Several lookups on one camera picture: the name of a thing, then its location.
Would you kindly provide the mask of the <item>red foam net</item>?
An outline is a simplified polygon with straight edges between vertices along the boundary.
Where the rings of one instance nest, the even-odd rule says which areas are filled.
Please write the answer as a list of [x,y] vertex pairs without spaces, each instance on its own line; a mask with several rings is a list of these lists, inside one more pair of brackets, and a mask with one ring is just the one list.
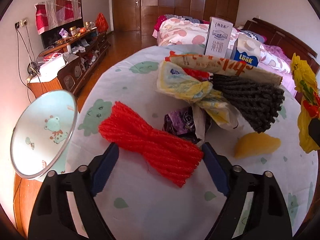
[[149,125],[138,113],[117,101],[98,127],[101,136],[120,148],[139,153],[161,176],[178,187],[185,185],[203,158],[190,141]]

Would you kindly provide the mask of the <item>black foam net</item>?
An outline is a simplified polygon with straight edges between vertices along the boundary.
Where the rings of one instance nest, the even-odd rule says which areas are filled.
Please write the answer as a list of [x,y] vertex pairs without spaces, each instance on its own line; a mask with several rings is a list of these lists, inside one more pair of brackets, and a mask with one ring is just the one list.
[[214,74],[209,80],[257,133],[265,132],[275,123],[285,100],[283,89],[238,76]]

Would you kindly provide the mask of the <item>yellow plastic bag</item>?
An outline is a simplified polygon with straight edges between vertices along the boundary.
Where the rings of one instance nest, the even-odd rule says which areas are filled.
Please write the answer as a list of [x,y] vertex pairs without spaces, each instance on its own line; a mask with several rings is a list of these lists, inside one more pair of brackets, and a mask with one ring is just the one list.
[[319,119],[319,93],[316,75],[307,61],[293,54],[291,74],[295,90],[302,96],[300,114],[297,124],[299,128],[299,145],[305,153],[319,150],[319,146],[309,135],[309,125],[312,119]]

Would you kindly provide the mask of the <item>yellow white tissue pack wrapper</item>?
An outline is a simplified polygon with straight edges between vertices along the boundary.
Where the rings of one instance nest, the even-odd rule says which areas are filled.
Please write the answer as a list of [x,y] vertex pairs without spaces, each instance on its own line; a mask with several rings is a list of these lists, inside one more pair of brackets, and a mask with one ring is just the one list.
[[157,90],[176,99],[195,104],[223,129],[238,126],[238,111],[209,81],[199,81],[180,66],[162,61],[158,69]]

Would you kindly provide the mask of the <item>mint green trash bin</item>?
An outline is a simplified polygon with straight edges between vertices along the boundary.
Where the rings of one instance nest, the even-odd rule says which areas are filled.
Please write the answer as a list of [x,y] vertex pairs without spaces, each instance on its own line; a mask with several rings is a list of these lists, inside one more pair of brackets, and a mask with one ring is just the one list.
[[51,170],[65,173],[78,107],[74,95],[53,90],[36,98],[21,114],[11,136],[10,159],[24,179],[43,181]]

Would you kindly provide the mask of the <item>purple plastic wrapper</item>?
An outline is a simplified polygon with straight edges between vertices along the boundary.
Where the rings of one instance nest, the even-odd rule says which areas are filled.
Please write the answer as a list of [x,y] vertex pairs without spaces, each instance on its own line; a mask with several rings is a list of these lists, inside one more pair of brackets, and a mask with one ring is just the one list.
[[172,111],[164,116],[163,131],[179,138],[191,141],[194,144],[200,142],[196,135],[196,127],[191,106]]

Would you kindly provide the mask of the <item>white box on cabinet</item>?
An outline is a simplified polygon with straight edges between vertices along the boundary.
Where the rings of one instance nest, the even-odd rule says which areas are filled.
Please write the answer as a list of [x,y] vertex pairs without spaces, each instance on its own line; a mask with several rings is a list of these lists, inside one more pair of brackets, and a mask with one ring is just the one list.
[[54,59],[44,63],[40,67],[40,81],[49,82],[57,77],[57,73],[66,65],[63,55],[60,54]]

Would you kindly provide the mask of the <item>wooden TV cabinet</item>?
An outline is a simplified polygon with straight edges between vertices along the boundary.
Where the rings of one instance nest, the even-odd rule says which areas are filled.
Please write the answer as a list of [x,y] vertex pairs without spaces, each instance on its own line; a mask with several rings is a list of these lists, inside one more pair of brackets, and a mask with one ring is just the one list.
[[36,98],[58,89],[77,95],[106,56],[109,47],[108,33],[99,33],[97,29],[93,29],[76,35],[67,43],[44,50],[37,58],[40,67],[60,54],[63,55],[66,65],[58,71],[57,77],[49,82],[40,81],[39,70],[39,74],[28,82],[29,88]]

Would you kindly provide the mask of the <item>white milk carton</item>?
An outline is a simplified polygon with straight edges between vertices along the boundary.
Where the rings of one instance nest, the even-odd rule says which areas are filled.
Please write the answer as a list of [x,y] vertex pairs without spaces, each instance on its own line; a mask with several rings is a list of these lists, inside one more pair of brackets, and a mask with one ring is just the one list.
[[210,18],[204,54],[224,58],[230,41],[233,24],[217,17]]

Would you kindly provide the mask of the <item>red bag on cabinet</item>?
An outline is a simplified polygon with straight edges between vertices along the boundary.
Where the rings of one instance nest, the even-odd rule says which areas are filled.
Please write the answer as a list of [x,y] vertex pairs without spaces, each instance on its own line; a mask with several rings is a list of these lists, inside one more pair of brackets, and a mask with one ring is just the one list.
[[105,31],[107,31],[109,28],[108,22],[102,13],[98,14],[97,19],[95,21],[95,25],[96,25],[99,33],[103,33]]

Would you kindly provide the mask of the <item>red pink patchwork cloth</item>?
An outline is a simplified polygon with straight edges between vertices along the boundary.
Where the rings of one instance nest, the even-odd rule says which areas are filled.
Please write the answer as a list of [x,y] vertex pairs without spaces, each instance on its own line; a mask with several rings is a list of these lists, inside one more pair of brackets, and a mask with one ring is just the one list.
[[35,5],[39,35],[61,25],[82,19],[82,0],[48,0]]

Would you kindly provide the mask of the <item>brown wooden wardrobe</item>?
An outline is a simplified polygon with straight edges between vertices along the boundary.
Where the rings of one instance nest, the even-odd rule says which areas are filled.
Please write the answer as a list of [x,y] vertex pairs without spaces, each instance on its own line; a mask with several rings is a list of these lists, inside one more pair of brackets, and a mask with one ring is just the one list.
[[218,17],[236,22],[239,0],[140,0],[141,33],[152,35],[158,16],[172,14],[208,21]]

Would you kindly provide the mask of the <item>wooden door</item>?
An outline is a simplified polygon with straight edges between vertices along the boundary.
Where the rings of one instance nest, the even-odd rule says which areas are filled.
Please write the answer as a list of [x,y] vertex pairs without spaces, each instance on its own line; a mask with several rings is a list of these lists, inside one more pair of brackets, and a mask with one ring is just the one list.
[[115,31],[140,31],[140,0],[112,0]]

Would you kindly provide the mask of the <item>wooden bed frame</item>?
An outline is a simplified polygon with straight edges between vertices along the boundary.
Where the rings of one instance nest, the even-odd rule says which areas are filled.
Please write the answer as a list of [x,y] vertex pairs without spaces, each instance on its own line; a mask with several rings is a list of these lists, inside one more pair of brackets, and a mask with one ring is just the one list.
[[305,60],[311,70],[318,74],[318,54],[291,33],[258,18],[247,20],[238,33],[260,42],[261,56],[258,67],[282,76],[282,85],[295,96],[298,102],[301,102],[302,94],[294,90],[290,73],[292,56],[297,55],[301,60]]

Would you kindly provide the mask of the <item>wall power outlet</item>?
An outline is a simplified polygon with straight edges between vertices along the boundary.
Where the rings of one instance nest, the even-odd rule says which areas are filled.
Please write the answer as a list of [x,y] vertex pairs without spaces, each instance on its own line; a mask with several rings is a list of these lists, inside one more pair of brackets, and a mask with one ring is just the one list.
[[21,19],[21,20],[19,20],[18,22],[15,23],[15,29],[23,27],[23,26],[25,26],[27,24],[28,24],[28,19],[27,18]]

